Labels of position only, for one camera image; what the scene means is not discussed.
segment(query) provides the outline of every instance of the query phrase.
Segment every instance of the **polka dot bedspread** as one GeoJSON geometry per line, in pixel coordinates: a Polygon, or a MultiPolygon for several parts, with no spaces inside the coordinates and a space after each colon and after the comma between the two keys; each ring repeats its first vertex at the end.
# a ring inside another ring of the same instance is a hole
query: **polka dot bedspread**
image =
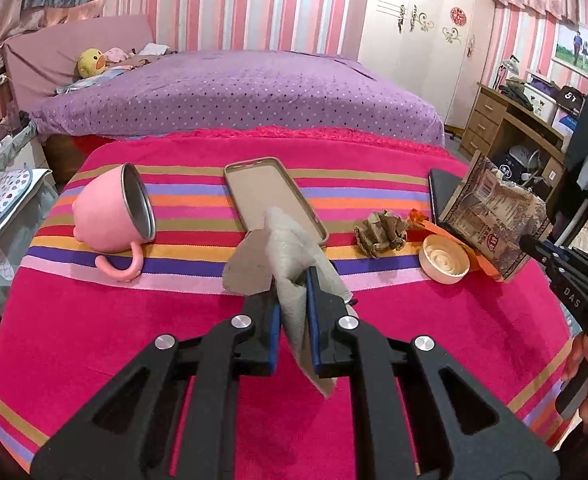
{"type": "Polygon", "coordinates": [[[30,110],[40,134],[136,137],[202,128],[340,126],[444,145],[425,101],[358,62],[296,52],[180,52],[30,110]]]}

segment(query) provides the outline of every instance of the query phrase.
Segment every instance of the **wardrobe door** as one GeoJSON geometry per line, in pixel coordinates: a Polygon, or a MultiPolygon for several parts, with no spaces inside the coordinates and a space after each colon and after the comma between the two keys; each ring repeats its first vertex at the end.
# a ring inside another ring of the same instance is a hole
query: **wardrobe door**
{"type": "Polygon", "coordinates": [[[429,64],[417,94],[434,106],[443,121],[465,58],[473,9],[474,0],[439,0],[439,9],[435,9],[435,27],[429,33],[429,64]]]}
{"type": "Polygon", "coordinates": [[[407,17],[401,33],[401,43],[396,55],[399,67],[394,82],[402,88],[426,98],[431,86],[439,81],[430,80],[431,65],[434,62],[437,34],[444,0],[410,0],[407,17]]]}
{"type": "Polygon", "coordinates": [[[379,76],[398,84],[399,50],[402,41],[400,29],[407,23],[409,0],[368,0],[359,62],[379,76]]]}
{"type": "Polygon", "coordinates": [[[493,0],[474,0],[469,28],[468,42],[460,69],[460,76],[452,99],[452,105],[445,123],[456,128],[465,128],[474,107],[481,81],[485,59],[490,47],[492,22],[494,19],[493,0]]]}

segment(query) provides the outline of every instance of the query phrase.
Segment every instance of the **yellow plush toy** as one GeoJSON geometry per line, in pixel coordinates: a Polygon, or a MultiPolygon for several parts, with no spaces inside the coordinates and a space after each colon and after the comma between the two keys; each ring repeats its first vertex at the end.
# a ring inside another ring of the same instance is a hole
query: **yellow plush toy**
{"type": "Polygon", "coordinates": [[[88,48],[76,64],[78,74],[85,79],[93,75],[102,74],[105,70],[105,57],[97,48],[88,48]]]}

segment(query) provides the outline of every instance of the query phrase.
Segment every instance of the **picture frame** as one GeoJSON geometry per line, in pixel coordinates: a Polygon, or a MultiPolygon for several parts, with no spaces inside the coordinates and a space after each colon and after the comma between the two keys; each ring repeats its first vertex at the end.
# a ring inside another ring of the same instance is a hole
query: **picture frame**
{"type": "Polygon", "coordinates": [[[588,79],[588,26],[559,23],[552,60],[588,79]]]}

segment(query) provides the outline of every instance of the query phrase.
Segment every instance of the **pink mug handle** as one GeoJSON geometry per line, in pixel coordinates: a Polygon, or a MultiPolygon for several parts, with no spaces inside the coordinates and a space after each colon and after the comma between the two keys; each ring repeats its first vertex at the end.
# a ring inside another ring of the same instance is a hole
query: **pink mug handle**
{"type": "Polygon", "coordinates": [[[143,269],[143,249],[138,242],[130,243],[132,248],[132,263],[125,270],[115,269],[105,256],[97,256],[94,260],[96,267],[108,278],[115,282],[130,282],[143,269]]]}

